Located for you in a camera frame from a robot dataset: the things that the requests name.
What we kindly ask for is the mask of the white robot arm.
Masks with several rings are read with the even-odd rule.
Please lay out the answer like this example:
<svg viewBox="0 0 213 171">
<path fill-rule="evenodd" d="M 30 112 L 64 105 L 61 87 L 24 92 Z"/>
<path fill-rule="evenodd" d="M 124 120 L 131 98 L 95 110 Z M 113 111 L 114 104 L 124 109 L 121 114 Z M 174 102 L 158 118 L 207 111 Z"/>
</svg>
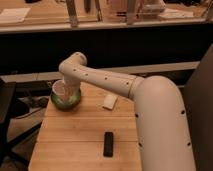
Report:
<svg viewBox="0 0 213 171">
<path fill-rule="evenodd" d="M 168 78 L 93 69 L 76 52 L 59 65 L 66 85 L 87 82 L 134 102 L 142 171 L 196 171 L 186 109 Z"/>
</svg>

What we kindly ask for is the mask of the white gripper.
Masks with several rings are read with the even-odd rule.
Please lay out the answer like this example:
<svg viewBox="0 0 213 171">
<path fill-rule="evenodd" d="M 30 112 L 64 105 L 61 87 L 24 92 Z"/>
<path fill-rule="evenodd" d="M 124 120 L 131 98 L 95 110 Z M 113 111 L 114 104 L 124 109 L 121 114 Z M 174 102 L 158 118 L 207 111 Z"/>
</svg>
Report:
<svg viewBox="0 0 213 171">
<path fill-rule="evenodd" d="M 74 92 L 80 87 L 80 81 L 73 77 L 68 78 L 64 76 L 62 79 L 62 82 L 63 82 L 66 99 L 72 96 Z"/>
</svg>

